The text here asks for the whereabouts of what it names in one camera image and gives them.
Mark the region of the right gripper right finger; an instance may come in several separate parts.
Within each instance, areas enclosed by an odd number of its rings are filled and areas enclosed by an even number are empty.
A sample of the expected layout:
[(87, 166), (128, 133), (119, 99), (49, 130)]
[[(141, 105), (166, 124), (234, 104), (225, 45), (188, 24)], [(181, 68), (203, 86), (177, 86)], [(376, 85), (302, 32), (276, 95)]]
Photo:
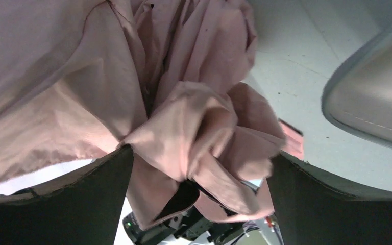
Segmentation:
[(392, 191), (287, 153), (272, 163), (267, 182), (285, 244), (392, 244)]

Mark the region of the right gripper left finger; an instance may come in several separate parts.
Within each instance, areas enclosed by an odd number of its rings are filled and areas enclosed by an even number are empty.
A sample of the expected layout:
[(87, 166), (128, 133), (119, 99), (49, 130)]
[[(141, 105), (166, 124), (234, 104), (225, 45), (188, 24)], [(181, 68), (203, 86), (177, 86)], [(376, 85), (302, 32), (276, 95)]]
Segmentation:
[(124, 145), (65, 175), (0, 195), (0, 244), (113, 244), (133, 159)]

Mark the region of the pink folding umbrella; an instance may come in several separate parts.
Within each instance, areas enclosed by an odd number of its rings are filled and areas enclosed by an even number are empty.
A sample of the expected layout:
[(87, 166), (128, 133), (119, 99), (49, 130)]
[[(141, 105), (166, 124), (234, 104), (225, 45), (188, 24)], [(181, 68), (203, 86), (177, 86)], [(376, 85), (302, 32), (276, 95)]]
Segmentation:
[(256, 49), (247, 1), (0, 1), (0, 182), (130, 144), (143, 228), (184, 181), (210, 221), (271, 215), (285, 134), (244, 83)]

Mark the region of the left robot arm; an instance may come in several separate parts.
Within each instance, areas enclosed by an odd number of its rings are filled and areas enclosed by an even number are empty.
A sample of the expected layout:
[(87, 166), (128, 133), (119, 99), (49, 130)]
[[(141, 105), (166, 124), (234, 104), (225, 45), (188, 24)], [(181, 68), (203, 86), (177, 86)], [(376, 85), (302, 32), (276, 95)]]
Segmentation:
[(132, 244), (170, 244), (180, 238), (190, 244), (238, 244), (253, 231), (259, 231), (267, 244), (284, 244), (274, 214), (262, 221), (215, 223), (191, 207), (147, 230), (140, 228), (133, 212), (122, 225)]

